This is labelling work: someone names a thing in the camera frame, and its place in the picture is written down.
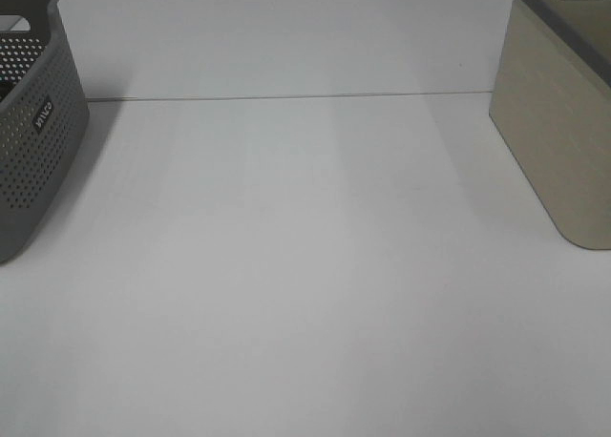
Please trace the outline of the beige basket with grey rim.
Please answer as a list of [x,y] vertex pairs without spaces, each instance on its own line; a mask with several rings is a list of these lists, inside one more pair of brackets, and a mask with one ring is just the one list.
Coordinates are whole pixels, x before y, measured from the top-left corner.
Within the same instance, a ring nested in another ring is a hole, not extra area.
[[558,232],[610,247],[610,0],[513,0],[490,117]]

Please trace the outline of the grey perforated plastic basket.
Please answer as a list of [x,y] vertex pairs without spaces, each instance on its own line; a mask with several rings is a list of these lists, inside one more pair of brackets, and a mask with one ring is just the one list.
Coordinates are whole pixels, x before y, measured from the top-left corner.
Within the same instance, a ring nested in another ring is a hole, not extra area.
[[17,256],[62,186],[90,112],[59,0],[1,0],[1,260]]

